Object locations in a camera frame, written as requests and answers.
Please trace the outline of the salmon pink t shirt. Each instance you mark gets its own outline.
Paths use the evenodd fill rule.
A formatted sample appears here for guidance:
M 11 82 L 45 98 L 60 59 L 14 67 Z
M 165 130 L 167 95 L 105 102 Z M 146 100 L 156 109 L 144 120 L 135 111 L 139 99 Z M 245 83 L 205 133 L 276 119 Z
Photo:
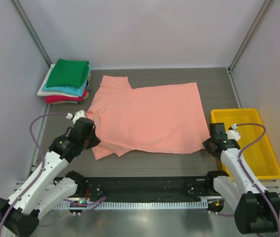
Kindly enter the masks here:
M 195 82 L 132 88 L 127 77 L 103 76 L 86 115 L 100 139 L 96 160 L 135 150 L 192 154 L 209 138 Z

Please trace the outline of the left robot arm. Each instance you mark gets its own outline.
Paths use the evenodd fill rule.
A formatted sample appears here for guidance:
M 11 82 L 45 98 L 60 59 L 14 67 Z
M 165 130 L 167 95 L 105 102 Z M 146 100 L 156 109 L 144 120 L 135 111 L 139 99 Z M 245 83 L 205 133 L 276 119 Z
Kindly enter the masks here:
M 18 237 L 29 237 L 40 220 L 58 203 L 86 193 L 87 179 L 71 171 L 57 185 L 49 188 L 56 175 L 83 150 L 99 144 L 94 121 L 74 118 L 73 127 L 55 138 L 40 165 L 8 199 L 0 198 L 0 236 L 6 227 Z

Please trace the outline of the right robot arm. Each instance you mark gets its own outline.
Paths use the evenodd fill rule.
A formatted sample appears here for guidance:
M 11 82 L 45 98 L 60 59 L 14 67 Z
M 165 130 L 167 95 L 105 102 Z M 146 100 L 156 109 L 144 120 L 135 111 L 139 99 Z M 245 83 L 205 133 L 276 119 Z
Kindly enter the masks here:
M 233 209 L 234 220 L 241 234 L 276 233 L 280 236 L 280 197 L 258 180 L 247 164 L 243 152 L 262 139 L 262 134 L 253 142 L 240 148 L 237 130 L 239 124 L 233 124 L 229 130 L 223 123 L 210 123 L 210 137 L 204 141 L 205 150 L 218 158 L 228 168 L 228 172 L 208 173 L 204 189 L 209 195 L 220 194 Z

